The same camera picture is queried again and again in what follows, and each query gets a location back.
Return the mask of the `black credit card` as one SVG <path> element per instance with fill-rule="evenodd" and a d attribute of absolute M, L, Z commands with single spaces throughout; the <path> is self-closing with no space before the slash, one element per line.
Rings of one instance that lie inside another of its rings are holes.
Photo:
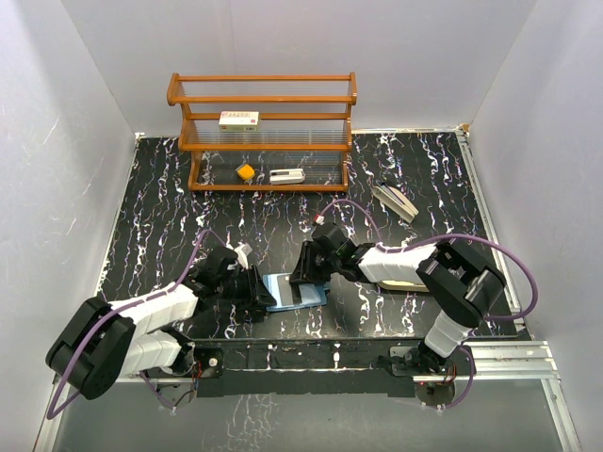
<path fill-rule="evenodd" d="M 292 284 L 291 292 L 292 292 L 292 300 L 294 305 L 301 305 L 303 303 L 303 285 L 302 284 Z"/>

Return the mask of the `blue leather card holder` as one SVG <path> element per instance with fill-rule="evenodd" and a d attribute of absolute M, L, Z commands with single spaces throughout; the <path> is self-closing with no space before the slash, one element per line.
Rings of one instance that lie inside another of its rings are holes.
<path fill-rule="evenodd" d="M 301 283 L 303 285 L 303 303 L 301 305 L 294 305 L 291 292 L 292 284 L 289 283 L 289 274 L 267 274 L 263 276 L 263 282 L 277 301 L 275 307 L 267 310 L 269 313 L 280 313 L 323 306 L 327 303 L 327 296 L 330 292 L 328 284 L 315 285 L 311 283 Z"/>

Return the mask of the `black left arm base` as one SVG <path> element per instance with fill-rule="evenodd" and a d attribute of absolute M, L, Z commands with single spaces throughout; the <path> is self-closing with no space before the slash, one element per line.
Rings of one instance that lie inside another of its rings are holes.
<path fill-rule="evenodd" d="M 155 384 L 161 405 L 173 412 L 192 402 L 202 379 L 216 379 L 222 374 L 223 351 L 219 348 L 185 346 L 172 366 L 162 368 L 165 377 Z"/>

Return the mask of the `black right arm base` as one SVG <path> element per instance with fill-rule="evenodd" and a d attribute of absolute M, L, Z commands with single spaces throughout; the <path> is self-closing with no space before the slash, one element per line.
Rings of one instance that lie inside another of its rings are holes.
<path fill-rule="evenodd" d="M 444 412 L 464 401 L 477 373 L 469 347 L 459 346 L 442 358 L 419 344 L 417 347 L 391 347 L 380 355 L 376 366 L 389 375 L 410 379 L 415 385 L 419 408 Z"/>

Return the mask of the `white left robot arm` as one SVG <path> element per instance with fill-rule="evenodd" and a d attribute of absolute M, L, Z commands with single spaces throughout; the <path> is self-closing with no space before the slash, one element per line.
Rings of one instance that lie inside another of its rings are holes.
<path fill-rule="evenodd" d="M 167 332 L 169 325 L 190 319 L 215 336 L 223 330 L 220 315 L 232 325 L 237 314 L 261 315 L 276 303 L 256 266 L 201 261 L 183 280 L 139 299 L 85 300 L 51 345 L 45 363 L 93 400 L 118 378 L 139 371 L 165 367 L 175 376 L 188 373 L 195 354 Z"/>

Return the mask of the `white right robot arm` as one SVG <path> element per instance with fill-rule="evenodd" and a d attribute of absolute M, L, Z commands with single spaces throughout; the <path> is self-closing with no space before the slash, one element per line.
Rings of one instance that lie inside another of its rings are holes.
<path fill-rule="evenodd" d="M 503 251 L 495 242 L 468 234 L 438 235 L 404 248 L 356 244 L 338 226 L 325 223 L 302 243 L 289 281 L 321 285 L 338 274 L 352 283 L 424 286 L 440 312 L 402 364 L 439 374 L 452 365 L 453 353 L 484 321 L 507 285 L 498 267 L 471 248 L 473 243 Z"/>

